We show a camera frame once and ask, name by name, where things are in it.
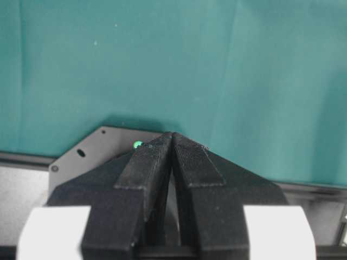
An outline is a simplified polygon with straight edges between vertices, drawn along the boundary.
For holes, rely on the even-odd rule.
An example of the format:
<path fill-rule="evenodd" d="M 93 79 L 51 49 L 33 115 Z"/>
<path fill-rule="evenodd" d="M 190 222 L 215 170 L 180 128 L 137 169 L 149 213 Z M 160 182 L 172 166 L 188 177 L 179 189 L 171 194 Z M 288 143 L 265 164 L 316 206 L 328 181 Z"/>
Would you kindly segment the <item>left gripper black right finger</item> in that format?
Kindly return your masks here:
<path fill-rule="evenodd" d="M 200 257 L 248 257 L 244 205 L 287 205 L 275 183 L 173 133 L 181 242 Z"/>

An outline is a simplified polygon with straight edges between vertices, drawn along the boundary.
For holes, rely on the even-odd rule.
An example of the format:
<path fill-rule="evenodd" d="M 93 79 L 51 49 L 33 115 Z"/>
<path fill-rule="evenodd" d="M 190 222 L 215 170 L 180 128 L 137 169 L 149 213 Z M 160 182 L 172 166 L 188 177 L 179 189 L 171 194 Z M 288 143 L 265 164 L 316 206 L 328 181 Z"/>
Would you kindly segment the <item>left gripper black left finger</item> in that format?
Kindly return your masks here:
<path fill-rule="evenodd" d="M 150 230 L 160 236 L 171 172 L 172 133 L 66 181 L 49 196 L 49 206 L 90 206 L 81 243 L 84 257 L 132 257 Z"/>

